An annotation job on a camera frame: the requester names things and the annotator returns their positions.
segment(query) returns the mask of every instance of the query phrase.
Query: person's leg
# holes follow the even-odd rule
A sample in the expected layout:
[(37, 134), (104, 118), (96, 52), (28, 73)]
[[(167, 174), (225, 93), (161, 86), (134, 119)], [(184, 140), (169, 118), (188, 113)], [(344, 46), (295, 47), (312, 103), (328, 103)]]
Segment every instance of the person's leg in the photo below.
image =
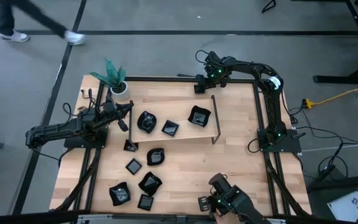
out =
[(57, 34), (59, 37), (64, 38), (67, 28), (53, 19), (46, 16), (40, 8), (33, 4), (29, 0), (10, 0), (13, 5), (18, 7), (20, 10), (28, 14), (31, 18), (35, 19), (45, 27), (48, 27), (52, 32)]
[(11, 36), (14, 26), (12, 4), (7, 0), (0, 0), (0, 34)]

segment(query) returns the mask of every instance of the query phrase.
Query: gray floor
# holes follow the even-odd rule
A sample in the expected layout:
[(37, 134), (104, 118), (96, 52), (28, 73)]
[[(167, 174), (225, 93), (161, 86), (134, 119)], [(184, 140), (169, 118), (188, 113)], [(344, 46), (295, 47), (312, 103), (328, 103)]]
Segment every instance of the gray floor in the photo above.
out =
[[(35, 1), (45, 12), (72, 27), (79, 0)], [(278, 1), (261, 14), (260, 0), (163, 1), (88, 0), (80, 30), (356, 30), (343, 3)], [(45, 30), (21, 12), (18, 29)], [(39, 125), (60, 67), (66, 43), (54, 35), (35, 35), (24, 44), (0, 40), (0, 215), (10, 212), (29, 150), (24, 133)], [(214, 50), (239, 60), (263, 62), (284, 78), (288, 107), (302, 98), (319, 101), (351, 90), (354, 85), (315, 84), (313, 75), (347, 75), (358, 68), (358, 38), (261, 37), (223, 35), (92, 35), (84, 46), (73, 48), (50, 123), (67, 118), (62, 104), (75, 104), (82, 76), (103, 73), (103, 58), (123, 65), (128, 75), (175, 76), (203, 73), (195, 61), (198, 49)], [(235, 77), (248, 77), (235, 74)], [(329, 129), (358, 140), (358, 94), (350, 94), (307, 115), (316, 128)], [(300, 123), (305, 125), (302, 116)], [(337, 146), (335, 139), (316, 139), (309, 131), (301, 139), (304, 150)], [(50, 142), (43, 152), (59, 156), (62, 141)], [(304, 152), (306, 175), (316, 175), (321, 159), (334, 151)], [(349, 175), (358, 175), (358, 148), (344, 149), (340, 156)], [(340, 163), (339, 169), (344, 172)], [(24, 212), (48, 210), (58, 167), (41, 157), (24, 206)]]

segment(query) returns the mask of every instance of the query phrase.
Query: wooden shelf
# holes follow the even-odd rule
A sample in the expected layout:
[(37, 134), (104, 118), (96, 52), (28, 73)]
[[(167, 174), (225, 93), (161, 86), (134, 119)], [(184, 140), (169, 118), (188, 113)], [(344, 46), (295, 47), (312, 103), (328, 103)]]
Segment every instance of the wooden shelf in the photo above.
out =
[[(205, 128), (190, 123), (187, 119), (194, 106), (210, 110), (208, 124)], [(139, 116), (147, 111), (157, 118), (157, 125), (154, 130), (147, 134), (137, 127)], [(135, 104), (131, 112), (131, 126), (129, 140), (132, 142), (164, 141), (172, 139), (191, 139), (191, 138), (213, 138), (220, 134), (217, 125), (217, 114), (214, 107), (214, 97), (205, 100), (186, 100), (186, 101), (167, 101)], [(167, 120), (179, 124), (178, 131), (171, 137), (161, 130)]]

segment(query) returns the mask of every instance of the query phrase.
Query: wooden tabletop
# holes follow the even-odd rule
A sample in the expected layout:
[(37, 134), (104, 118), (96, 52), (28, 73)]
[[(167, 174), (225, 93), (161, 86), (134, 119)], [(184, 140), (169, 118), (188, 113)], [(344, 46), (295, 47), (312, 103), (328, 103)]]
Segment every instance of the wooden tabletop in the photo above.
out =
[[(195, 106), (210, 110), (211, 114), (205, 128), (191, 124), (187, 119), (190, 115), (191, 109)], [(157, 124), (154, 130), (147, 134), (137, 127), (137, 119), (147, 111), (152, 113), (157, 118)], [(190, 138), (207, 138), (216, 137), (218, 135), (218, 128), (216, 127), (216, 118), (212, 99), (199, 100), (178, 100), (178, 101), (164, 101), (152, 103), (138, 103), (132, 108), (132, 141), (146, 142), (146, 141), (163, 141), (172, 139), (190, 139)], [(167, 120), (179, 124), (179, 128), (175, 136), (169, 136), (161, 130)]]
[[(160, 101), (210, 99), (211, 95), (214, 95), (221, 137), (215, 145), (212, 145), (211, 138), (141, 142), (137, 152), (129, 152), (123, 151), (128, 132), (122, 132), (116, 123), (111, 123), (106, 147), (101, 151), (92, 212), (207, 215), (207, 212), (200, 212), (197, 198), (209, 195), (211, 186), (208, 185), (208, 180), (221, 172), (227, 175), (227, 180), (231, 185), (236, 184), (251, 197), (259, 212), (263, 215), (272, 214), (263, 155), (262, 153), (251, 154), (246, 149), (248, 142), (256, 138), (258, 128), (254, 91), (251, 84), (228, 83), (225, 88), (213, 88), (203, 95), (194, 94), (194, 83), (128, 82), (128, 85), (131, 100), (135, 105)], [(87, 92), (87, 89), (92, 88), (95, 98), (98, 86), (98, 80), (85, 75), (81, 89)], [(266, 121), (263, 97), (261, 94), (260, 96), (264, 121)], [(88, 103), (89, 101), (82, 99), (79, 93), (75, 108), (87, 106)], [(283, 108), (282, 118), (287, 128), (290, 128), (289, 117)], [(165, 161), (157, 167), (149, 167), (146, 154), (156, 147), (165, 149)], [(253, 151), (257, 150), (257, 143), (252, 144), (250, 148)], [(84, 152), (84, 149), (74, 149), (63, 158), (50, 208), (59, 206), (77, 184)], [(300, 163), (293, 154), (281, 153), (280, 155), (286, 186), (295, 200), (310, 213)], [(133, 158), (143, 165), (135, 175), (125, 168)], [(143, 193), (138, 183), (150, 171), (159, 177), (163, 184), (154, 195), (152, 209), (148, 212), (137, 208), (140, 195)], [(127, 182), (131, 191), (131, 201), (113, 207), (109, 188), (120, 182)], [(85, 206), (87, 191), (86, 186), (80, 208)], [(276, 196), (279, 210), (282, 212), (281, 195), (277, 187)]]

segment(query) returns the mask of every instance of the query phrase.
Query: yellow cable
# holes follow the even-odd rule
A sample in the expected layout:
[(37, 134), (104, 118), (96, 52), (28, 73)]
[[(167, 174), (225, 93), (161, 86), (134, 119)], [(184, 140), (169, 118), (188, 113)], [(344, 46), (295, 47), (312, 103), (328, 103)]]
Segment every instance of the yellow cable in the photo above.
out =
[(341, 93), (341, 94), (339, 94), (339, 95), (336, 95), (336, 96), (334, 96), (334, 97), (328, 98), (327, 100), (323, 100), (323, 101), (318, 102), (318, 103), (313, 103), (312, 101), (310, 101), (310, 107), (308, 107), (308, 108), (310, 109), (311, 106), (320, 105), (320, 104), (326, 103), (326, 102), (328, 102), (328, 101), (330, 101), (330, 100), (336, 99), (336, 98), (338, 98), (338, 97), (344, 96), (344, 95), (346, 95), (346, 94), (348, 94), (348, 93), (352, 93), (352, 92), (357, 91), (357, 90), (358, 90), (358, 88), (356, 88), (356, 89), (354, 89), (354, 90), (349, 90), (349, 91), (346, 91), (346, 92), (344, 92), (344, 93)]

